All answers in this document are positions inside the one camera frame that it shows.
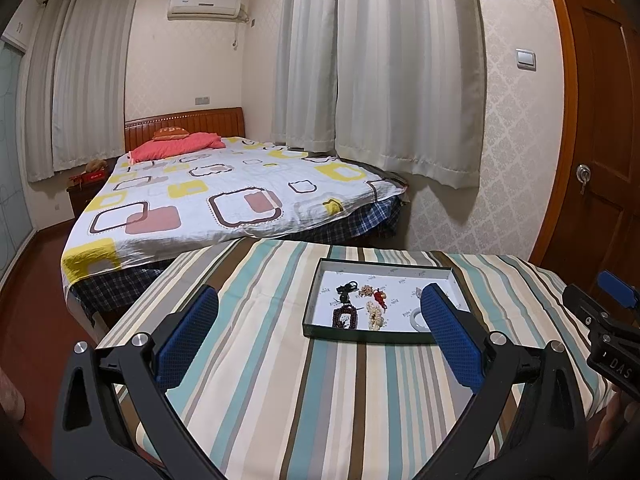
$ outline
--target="metal screw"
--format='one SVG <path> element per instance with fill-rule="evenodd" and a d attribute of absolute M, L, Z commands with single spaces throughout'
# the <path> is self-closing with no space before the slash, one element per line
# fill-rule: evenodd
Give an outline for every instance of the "metal screw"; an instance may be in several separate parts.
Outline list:
<path fill-rule="evenodd" d="M 74 346 L 74 352 L 76 354 L 83 354 L 86 352 L 87 348 L 89 348 L 89 345 L 86 343 L 86 341 L 79 341 Z"/>
<path fill-rule="evenodd" d="M 131 338 L 131 342 L 133 346 L 144 346 L 146 342 L 149 341 L 149 336 L 144 332 L 137 333 L 135 336 Z"/>
<path fill-rule="evenodd" d="M 502 346 L 507 342 L 507 336 L 505 336 L 502 332 L 493 332 L 489 339 L 494 345 Z"/>
<path fill-rule="evenodd" d="M 559 354 L 561 354 L 562 352 L 564 352 L 564 345 L 562 344 L 561 341 L 552 341 L 551 342 L 551 349 L 554 352 L 558 352 Z"/>

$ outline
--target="door frame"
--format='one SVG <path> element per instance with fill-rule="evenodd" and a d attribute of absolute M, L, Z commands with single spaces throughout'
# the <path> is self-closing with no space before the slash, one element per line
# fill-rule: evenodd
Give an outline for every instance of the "door frame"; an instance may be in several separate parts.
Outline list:
<path fill-rule="evenodd" d="M 564 67 L 564 113 L 562 117 L 562 137 L 558 153 L 558 166 L 551 189 L 545 217 L 538 232 L 529 261 L 539 266 L 556 230 L 556 224 L 564 202 L 569 179 L 573 173 L 575 139 L 578 125 L 578 63 L 575 53 L 575 38 L 569 19 L 566 0 L 553 0 L 558 17 L 560 43 L 562 45 L 562 66 Z"/>

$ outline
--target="wooden headboard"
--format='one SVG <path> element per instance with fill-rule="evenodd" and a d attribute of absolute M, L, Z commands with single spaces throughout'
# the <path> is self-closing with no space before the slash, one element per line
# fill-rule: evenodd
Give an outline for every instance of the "wooden headboard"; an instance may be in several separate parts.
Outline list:
<path fill-rule="evenodd" d="M 125 149 L 128 152 L 136 149 L 151 140 L 154 132 L 167 126 L 180 126 L 191 134 L 209 132 L 218 134 L 220 137 L 244 137 L 242 108 L 195 110 L 126 121 L 124 123 Z"/>

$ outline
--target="floor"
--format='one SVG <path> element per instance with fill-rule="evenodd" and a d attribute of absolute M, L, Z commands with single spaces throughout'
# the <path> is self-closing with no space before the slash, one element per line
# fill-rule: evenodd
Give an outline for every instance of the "floor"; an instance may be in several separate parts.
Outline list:
<path fill-rule="evenodd" d="M 60 256 L 70 226 L 38 234 L 0 311 L 0 367 L 24 396 L 20 436 L 50 466 L 51 430 L 69 352 L 90 338 L 66 310 Z"/>

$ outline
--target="sliding glass door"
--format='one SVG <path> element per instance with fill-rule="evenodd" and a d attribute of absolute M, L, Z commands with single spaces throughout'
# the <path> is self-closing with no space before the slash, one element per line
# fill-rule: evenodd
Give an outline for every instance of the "sliding glass door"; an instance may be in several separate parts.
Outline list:
<path fill-rule="evenodd" d="M 20 180 L 15 98 L 22 53 L 0 41 L 0 280 L 33 227 Z"/>

